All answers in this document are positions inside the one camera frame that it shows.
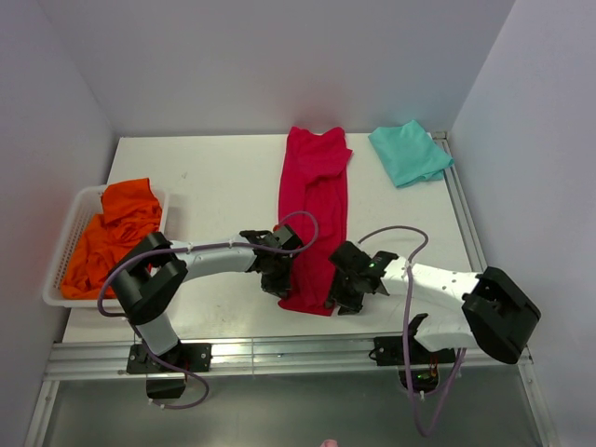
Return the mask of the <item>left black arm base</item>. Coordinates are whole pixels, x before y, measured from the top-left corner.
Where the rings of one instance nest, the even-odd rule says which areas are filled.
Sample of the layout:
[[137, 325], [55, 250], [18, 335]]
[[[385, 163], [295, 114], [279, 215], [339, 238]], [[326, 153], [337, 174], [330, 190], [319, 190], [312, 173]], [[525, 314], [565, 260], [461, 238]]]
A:
[[[147, 398], [165, 408], [191, 408], [207, 399], [210, 386], [200, 376], [210, 370], [212, 344], [179, 343], [171, 351], [157, 356], [150, 354], [145, 343], [130, 347], [126, 373], [146, 376]], [[203, 386], [202, 395], [195, 402], [174, 404], [189, 387], [191, 381]]]

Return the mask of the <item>aluminium rail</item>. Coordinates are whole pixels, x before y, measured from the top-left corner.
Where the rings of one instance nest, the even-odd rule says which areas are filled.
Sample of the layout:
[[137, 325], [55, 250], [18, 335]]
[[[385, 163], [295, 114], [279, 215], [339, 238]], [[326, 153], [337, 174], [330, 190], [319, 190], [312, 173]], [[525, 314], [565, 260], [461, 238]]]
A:
[[438, 200], [430, 206], [429, 243], [420, 261], [450, 270], [447, 286], [457, 285], [459, 281], [453, 282], [453, 277], [469, 272], [475, 276], [488, 264], [455, 163], [443, 171], [441, 181], [432, 183], [432, 190], [437, 190], [432, 198]]
[[[216, 376], [365, 372], [376, 368], [368, 353], [374, 334], [207, 339]], [[127, 372], [131, 341], [55, 344], [46, 381], [132, 379]]]

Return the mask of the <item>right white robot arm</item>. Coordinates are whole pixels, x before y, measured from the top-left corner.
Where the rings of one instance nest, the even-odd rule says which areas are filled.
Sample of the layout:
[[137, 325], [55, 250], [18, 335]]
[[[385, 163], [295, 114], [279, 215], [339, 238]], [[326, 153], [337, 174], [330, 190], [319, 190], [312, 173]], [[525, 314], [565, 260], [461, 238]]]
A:
[[407, 318], [403, 352], [415, 363], [442, 349], [479, 348], [505, 364], [515, 364], [527, 346], [541, 312], [503, 270], [457, 272], [415, 264], [379, 251], [330, 257], [336, 268], [330, 298], [353, 312], [366, 294], [404, 295], [432, 305]]

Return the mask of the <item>teal folded t shirt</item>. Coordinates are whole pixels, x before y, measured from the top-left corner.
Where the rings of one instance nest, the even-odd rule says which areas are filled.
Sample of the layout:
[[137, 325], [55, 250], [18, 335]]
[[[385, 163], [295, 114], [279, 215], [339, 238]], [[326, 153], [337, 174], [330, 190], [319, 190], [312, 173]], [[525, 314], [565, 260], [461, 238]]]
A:
[[368, 140], [396, 188], [440, 181], [454, 164], [415, 120], [398, 127], [379, 127]]

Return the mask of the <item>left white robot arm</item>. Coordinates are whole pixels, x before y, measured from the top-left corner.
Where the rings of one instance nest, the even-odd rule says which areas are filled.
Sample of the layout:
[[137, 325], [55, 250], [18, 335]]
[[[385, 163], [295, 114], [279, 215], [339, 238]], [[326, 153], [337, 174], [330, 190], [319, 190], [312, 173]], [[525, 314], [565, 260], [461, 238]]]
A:
[[110, 272], [109, 288], [148, 345], [148, 361], [159, 371], [170, 372], [182, 361], [183, 348], [167, 309], [185, 281], [222, 273], [257, 273], [264, 292], [285, 299], [291, 289], [292, 262], [302, 247], [302, 240], [287, 225], [273, 232], [245, 230], [203, 245], [184, 245], [156, 232]]

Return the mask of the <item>aluminium right side rail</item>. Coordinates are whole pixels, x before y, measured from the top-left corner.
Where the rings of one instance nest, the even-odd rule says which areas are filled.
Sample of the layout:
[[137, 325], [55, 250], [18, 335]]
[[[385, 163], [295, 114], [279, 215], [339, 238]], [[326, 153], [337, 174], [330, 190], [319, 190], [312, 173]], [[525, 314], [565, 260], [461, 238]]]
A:
[[420, 261], [450, 270], [447, 286], [457, 285], [459, 281], [453, 282], [453, 277], [469, 272], [475, 276], [488, 264], [455, 163], [443, 171], [441, 181], [432, 183], [432, 190], [437, 190], [432, 198], [438, 200], [430, 206], [429, 243]]

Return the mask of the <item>aluminium front rail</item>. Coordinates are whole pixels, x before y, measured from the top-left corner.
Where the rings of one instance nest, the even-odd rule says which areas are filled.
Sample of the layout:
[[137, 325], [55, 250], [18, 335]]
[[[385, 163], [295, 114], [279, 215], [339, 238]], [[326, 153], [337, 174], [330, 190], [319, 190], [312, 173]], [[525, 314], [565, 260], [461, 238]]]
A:
[[[368, 353], [374, 334], [207, 339], [216, 376], [365, 372], [376, 368]], [[131, 341], [55, 344], [46, 381], [132, 379], [127, 372]]]

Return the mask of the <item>orange t shirt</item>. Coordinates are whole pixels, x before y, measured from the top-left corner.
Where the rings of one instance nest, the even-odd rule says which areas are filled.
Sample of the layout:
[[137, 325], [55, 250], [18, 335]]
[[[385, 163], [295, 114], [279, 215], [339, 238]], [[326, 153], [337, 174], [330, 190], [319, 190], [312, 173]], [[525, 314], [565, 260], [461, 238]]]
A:
[[114, 183], [101, 195], [102, 212], [83, 231], [61, 282], [69, 300], [95, 300], [110, 271], [147, 235], [159, 229], [162, 207], [150, 180]]

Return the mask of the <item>crimson red t shirt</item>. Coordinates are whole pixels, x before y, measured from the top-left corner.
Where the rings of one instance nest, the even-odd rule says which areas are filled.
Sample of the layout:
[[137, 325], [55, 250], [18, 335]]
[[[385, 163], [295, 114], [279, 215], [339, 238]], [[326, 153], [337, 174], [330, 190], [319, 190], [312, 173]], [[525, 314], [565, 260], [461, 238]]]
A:
[[278, 303], [285, 310], [324, 317], [333, 312], [326, 303], [335, 272], [329, 257], [346, 240], [351, 156], [341, 128], [320, 135], [297, 127], [290, 130], [278, 218], [287, 218], [299, 238], [313, 245], [293, 262], [289, 297]]

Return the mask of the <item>white plastic basket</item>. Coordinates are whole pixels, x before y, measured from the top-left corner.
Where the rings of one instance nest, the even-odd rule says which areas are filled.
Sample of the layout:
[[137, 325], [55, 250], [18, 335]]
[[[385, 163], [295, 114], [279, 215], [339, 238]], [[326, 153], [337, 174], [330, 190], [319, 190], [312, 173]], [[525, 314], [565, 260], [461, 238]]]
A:
[[[83, 231], [92, 217], [102, 212], [101, 195], [109, 185], [88, 187], [81, 190], [75, 197], [66, 223], [61, 230], [58, 246], [47, 274], [47, 281], [43, 291], [43, 300], [48, 305], [77, 308], [97, 306], [95, 300], [69, 300], [62, 296], [61, 282], [65, 275], [71, 255], [75, 250]], [[168, 215], [169, 193], [161, 187], [151, 184], [151, 189], [162, 207], [162, 218], [159, 229], [165, 230]]]

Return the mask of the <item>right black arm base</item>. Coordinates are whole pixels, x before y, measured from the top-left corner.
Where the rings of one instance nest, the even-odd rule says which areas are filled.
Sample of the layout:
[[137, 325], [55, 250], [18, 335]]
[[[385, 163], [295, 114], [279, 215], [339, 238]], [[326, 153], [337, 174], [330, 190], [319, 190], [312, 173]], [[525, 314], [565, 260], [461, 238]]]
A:
[[[409, 341], [411, 377], [414, 392], [433, 392], [440, 384], [439, 366], [456, 360], [453, 349], [430, 352], [414, 339]], [[368, 357], [378, 367], [404, 367], [404, 353], [401, 336], [379, 336], [373, 339], [373, 349]]]

